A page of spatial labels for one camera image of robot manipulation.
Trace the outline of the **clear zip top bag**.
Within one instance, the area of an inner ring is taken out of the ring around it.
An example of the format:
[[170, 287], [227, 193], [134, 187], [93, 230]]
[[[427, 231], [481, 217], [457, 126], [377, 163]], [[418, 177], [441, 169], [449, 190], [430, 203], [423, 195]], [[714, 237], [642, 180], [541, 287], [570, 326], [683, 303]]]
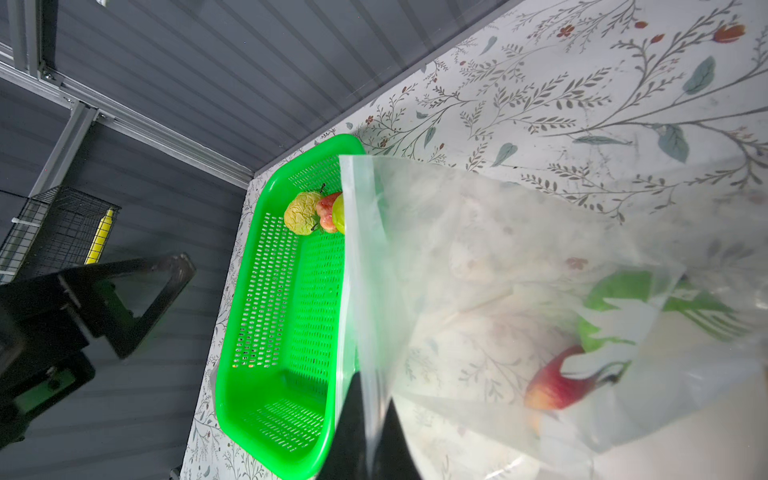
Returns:
[[[368, 479], [390, 401], [421, 479], [763, 479], [767, 209], [694, 192], [628, 224], [513, 182], [372, 156], [340, 161], [344, 303], [356, 333]], [[580, 345], [577, 309], [619, 271], [681, 278], [750, 331], [716, 340], [680, 314], [561, 374], [623, 371], [562, 410], [524, 406]]]

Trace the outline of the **green plastic basket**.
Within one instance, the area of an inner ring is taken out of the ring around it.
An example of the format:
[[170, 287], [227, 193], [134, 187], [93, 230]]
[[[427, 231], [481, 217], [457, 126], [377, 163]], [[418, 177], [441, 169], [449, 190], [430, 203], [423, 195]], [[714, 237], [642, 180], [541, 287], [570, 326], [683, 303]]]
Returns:
[[282, 479], [322, 468], [341, 403], [344, 239], [301, 236], [284, 215], [302, 193], [341, 191], [339, 159], [361, 155], [342, 134], [279, 168], [254, 208], [217, 371], [221, 430]]

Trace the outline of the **light green fruit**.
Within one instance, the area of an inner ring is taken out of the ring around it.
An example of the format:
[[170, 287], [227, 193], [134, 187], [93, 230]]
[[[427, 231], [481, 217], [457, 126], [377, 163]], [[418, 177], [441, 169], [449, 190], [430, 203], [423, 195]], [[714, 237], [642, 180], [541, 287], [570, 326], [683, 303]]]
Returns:
[[344, 234], [346, 230], [345, 226], [345, 208], [344, 208], [344, 196], [340, 193], [332, 206], [332, 221], [336, 230]]

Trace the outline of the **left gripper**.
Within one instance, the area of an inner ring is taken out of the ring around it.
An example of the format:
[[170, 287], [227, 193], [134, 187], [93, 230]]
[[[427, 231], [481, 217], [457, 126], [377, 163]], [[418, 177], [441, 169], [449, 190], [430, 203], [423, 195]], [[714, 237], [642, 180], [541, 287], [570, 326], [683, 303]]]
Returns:
[[196, 274], [185, 253], [70, 268], [1, 286], [1, 445], [93, 380], [88, 333], [126, 359]]

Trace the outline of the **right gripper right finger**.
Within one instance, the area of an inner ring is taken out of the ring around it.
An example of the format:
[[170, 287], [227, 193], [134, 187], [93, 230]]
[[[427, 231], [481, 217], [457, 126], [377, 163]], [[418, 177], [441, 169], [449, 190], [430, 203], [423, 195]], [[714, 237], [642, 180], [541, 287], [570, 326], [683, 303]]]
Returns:
[[394, 401], [385, 417], [380, 443], [373, 461], [376, 480], [421, 480], [410, 454]]

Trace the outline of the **pale yellow pear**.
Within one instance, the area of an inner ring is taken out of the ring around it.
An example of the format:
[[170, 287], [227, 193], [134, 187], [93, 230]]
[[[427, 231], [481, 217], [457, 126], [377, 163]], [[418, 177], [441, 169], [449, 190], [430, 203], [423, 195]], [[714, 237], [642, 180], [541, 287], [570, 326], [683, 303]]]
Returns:
[[284, 212], [285, 226], [296, 235], [310, 235], [319, 223], [316, 206], [322, 198], [318, 192], [299, 193]]

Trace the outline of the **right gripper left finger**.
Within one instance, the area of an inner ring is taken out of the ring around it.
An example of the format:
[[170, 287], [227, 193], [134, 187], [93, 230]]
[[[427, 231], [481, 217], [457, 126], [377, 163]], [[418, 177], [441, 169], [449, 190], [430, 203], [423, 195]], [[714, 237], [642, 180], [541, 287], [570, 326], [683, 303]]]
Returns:
[[350, 382], [339, 422], [317, 480], [365, 480], [367, 472], [364, 406], [360, 373]]

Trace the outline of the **red apple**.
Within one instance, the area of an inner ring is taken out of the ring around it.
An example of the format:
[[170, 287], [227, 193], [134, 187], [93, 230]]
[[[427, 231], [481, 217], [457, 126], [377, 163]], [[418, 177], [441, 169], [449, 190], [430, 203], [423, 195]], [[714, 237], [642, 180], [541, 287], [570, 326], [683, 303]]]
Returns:
[[608, 383], [616, 383], [623, 374], [623, 371], [619, 370], [617, 373], [606, 375], [599, 372], [586, 379], [571, 379], [563, 376], [561, 367], [564, 361], [571, 356], [584, 353], [585, 350], [580, 345], [575, 345], [543, 366], [527, 386], [524, 406], [541, 411], [562, 410], [580, 401], [596, 388]]

